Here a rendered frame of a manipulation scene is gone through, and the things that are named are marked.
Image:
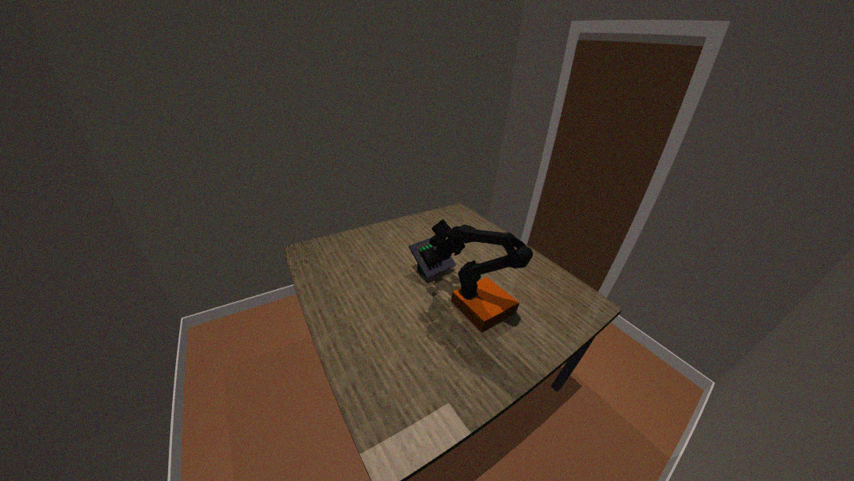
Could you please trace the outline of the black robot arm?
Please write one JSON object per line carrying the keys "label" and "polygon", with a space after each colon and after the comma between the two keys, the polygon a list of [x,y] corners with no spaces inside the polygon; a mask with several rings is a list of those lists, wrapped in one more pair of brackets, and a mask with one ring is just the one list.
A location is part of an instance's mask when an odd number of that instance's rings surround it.
{"label": "black robot arm", "polygon": [[[471,299],[478,295],[476,292],[476,281],[480,279],[480,275],[501,268],[524,268],[527,262],[533,256],[533,252],[522,241],[512,233],[501,233],[475,229],[470,225],[455,226],[452,229],[444,219],[433,226],[432,230],[436,233],[429,243],[437,247],[437,251],[441,248],[440,243],[444,242],[444,247],[448,252],[459,251],[465,248],[464,243],[481,242],[487,244],[502,245],[507,252],[507,256],[503,256],[494,260],[489,260],[481,264],[476,264],[476,261],[468,262],[458,273],[460,278],[461,289],[459,293],[466,299]],[[445,238],[448,238],[447,240]],[[517,249],[515,249],[517,248]]]}

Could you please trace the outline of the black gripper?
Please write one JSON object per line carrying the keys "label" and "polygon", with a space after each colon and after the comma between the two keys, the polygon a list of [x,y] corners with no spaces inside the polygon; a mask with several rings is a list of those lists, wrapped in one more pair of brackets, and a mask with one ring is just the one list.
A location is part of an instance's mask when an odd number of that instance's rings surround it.
{"label": "black gripper", "polygon": [[[425,264],[427,265],[427,267],[431,267],[434,264],[437,264],[437,263],[442,262],[443,260],[449,259],[451,254],[453,253],[453,252],[448,252],[445,249],[444,242],[440,243],[440,245],[441,245],[441,248],[438,251],[437,250],[434,250],[434,251],[429,250],[428,252],[424,252],[422,254],[422,258],[425,261]],[[456,249],[454,251],[454,253],[455,253],[454,256],[457,256],[458,254],[460,254],[460,252],[461,251]]]}

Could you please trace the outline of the dark grey switch panel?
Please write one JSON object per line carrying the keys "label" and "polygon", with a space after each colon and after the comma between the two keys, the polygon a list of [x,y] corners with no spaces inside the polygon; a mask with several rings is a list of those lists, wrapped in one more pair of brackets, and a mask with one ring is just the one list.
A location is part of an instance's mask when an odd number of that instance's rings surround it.
{"label": "dark grey switch panel", "polygon": [[437,249],[436,246],[433,247],[429,243],[429,240],[431,238],[426,239],[425,241],[417,242],[416,244],[409,245],[409,249],[413,253],[414,258],[417,261],[417,271],[421,274],[421,276],[425,276],[426,279],[457,265],[454,262],[453,258],[450,256],[450,258],[447,260],[443,260],[442,262],[434,264],[431,267],[427,267],[425,261],[422,258],[422,254],[424,252],[428,252],[429,250],[434,251]]}

